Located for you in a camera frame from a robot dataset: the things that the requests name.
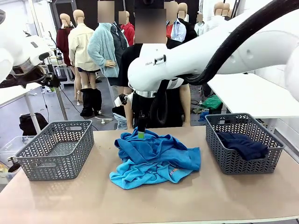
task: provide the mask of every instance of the black boots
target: black boots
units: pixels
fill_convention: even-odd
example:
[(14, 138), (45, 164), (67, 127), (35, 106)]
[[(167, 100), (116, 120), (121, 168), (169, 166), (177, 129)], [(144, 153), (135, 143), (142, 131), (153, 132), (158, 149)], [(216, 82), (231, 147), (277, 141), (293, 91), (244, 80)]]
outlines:
[(98, 116), (99, 111), (102, 109), (102, 94), (98, 89), (93, 90), (93, 111), (94, 115)]
[(81, 89), (83, 93), (83, 110), (80, 113), (82, 117), (91, 117), (93, 115), (98, 116), (98, 111), (102, 107), (102, 94), (98, 89)]

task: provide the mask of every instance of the robotic arm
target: robotic arm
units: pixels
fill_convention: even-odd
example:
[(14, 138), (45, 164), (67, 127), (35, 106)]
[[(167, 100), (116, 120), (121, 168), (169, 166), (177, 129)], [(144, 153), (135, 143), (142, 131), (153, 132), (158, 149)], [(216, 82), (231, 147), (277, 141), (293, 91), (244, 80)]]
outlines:
[(299, 17), (298, 8), (299, 0), (274, 0), (174, 49), (137, 58), (128, 70), (129, 83), (137, 91), (157, 91), (162, 80), (175, 77), (199, 85), (216, 73), (286, 64), (286, 85), (299, 101), (299, 29), (293, 25)]
[(52, 54), (41, 37), (25, 37), (14, 33), (5, 23), (5, 12), (0, 10), (0, 88), (37, 82), (57, 86), (54, 74), (45, 74), (38, 65)]

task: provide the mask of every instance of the light blue fuzzy jacket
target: light blue fuzzy jacket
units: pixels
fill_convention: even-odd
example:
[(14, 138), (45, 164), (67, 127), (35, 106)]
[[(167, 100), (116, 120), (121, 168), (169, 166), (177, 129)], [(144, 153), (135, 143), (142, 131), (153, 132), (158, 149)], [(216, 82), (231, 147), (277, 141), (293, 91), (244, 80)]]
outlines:
[(118, 77), (119, 67), (117, 64), (113, 68), (105, 67), (106, 60), (116, 62), (114, 42), (110, 32), (111, 26), (111, 23), (99, 23), (89, 40), (87, 52), (106, 77)]

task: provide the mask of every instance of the white robotic arm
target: white robotic arm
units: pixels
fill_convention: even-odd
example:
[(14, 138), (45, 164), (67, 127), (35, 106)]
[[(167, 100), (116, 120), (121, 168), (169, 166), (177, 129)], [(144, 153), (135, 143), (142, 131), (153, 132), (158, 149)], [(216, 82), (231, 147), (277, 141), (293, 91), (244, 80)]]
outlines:
[[(227, 41), (240, 24), (248, 21), (248, 18), (250, 20), (254, 13), (239, 15), (174, 49), (157, 52), (156, 56), (135, 59), (128, 70), (130, 85), (138, 91), (156, 91), (163, 79), (172, 80), (183, 74), (204, 73), (206, 67), (214, 63), (211, 58), (213, 59), (224, 41)], [(286, 69), (286, 83), (291, 94), (299, 101), (299, 66), (295, 63), (299, 59), (299, 29), (294, 25), (298, 18), (299, 10), (295, 10), (257, 31), (232, 52), (216, 72), (233, 74), (287, 64), (287, 67), (291, 68)], [(238, 36), (233, 36), (230, 41), (238, 41)]]
[(32, 72), (51, 54), (41, 37), (16, 33), (5, 23), (5, 13), (0, 10), (0, 83), (9, 74), (20, 77)]

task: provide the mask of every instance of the dark red coat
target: dark red coat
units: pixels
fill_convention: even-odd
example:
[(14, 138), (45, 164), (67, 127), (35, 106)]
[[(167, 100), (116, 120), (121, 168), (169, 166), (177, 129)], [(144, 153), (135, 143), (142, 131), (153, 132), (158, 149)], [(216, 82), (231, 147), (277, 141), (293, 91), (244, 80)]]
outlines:
[(126, 25), (121, 25), (121, 29), (124, 30), (124, 35), (129, 43), (129, 46), (134, 44), (135, 27), (128, 22)]
[(64, 28), (59, 29), (56, 36), (56, 44), (57, 48), (63, 53), (64, 55), (64, 63), (68, 66), (71, 66), (71, 61), (69, 58), (69, 34), (72, 28)]

